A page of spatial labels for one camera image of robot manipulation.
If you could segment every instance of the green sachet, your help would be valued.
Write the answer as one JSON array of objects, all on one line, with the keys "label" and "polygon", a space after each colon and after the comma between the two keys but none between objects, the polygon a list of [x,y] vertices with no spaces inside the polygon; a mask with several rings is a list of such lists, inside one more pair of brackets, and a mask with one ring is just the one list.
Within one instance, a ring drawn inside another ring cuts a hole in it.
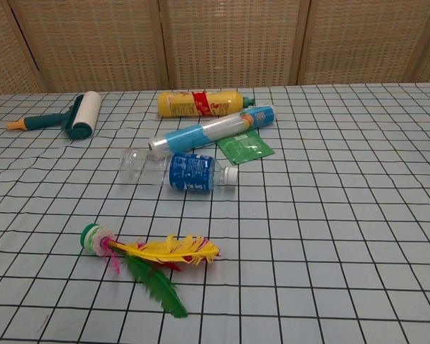
[{"label": "green sachet", "polygon": [[233,165],[274,154],[274,151],[258,136],[255,130],[232,138],[222,138],[216,144]]}]

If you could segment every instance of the table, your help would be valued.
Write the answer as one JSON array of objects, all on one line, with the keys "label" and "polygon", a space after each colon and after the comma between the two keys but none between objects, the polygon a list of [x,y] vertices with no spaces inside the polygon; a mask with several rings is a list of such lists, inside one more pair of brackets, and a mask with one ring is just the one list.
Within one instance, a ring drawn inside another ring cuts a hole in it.
[{"label": "table", "polygon": [[[430,84],[239,91],[275,105],[275,154],[205,194],[118,179],[124,148],[197,121],[161,120],[157,92],[103,93],[80,141],[4,131],[76,94],[0,96],[0,343],[430,343]],[[82,251],[91,222],[210,236],[221,257],[171,275],[190,315]]]}]

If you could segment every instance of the yellow squeeze bottle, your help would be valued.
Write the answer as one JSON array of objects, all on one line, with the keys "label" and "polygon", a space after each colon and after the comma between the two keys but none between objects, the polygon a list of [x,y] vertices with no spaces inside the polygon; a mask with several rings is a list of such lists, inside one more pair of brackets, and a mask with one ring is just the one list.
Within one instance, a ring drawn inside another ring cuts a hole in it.
[{"label": "yellow squeeze bottle", "polygon": [[158,98],[162,117],[226,116],[255,105],[255,99],[242,97],[237,91],[165,92]]}]

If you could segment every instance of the plastic water bottle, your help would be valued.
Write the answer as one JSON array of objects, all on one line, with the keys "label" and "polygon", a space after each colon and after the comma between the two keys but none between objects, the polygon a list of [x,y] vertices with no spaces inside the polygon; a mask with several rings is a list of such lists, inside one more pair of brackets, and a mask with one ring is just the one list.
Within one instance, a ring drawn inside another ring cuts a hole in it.
[{"label": "plastic water bottle", "polygon": [[185,153],[156,156],[149,150],[129,148],[120,158],[120,178],[123,183],[210,191],[217,185],[237,185],[237,168],[221,167],[211,156]]}]

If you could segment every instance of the bottle cap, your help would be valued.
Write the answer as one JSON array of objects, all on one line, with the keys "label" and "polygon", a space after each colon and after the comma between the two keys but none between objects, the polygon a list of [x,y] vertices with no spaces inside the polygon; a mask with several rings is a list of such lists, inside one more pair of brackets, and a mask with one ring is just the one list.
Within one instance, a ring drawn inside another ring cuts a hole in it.
[{"label": "bottle cap", "polygon": [[247,98],[247,97],[243,97],[244,98],[244,104],[242,105],[243,108],[247,108],[249,106],[255,106],[255,99],[252,98]]},{"label": "bottle cap", "polygon": [[226,185],[237,185],[237,167],[226,167],[224,169],[224,182]]}]

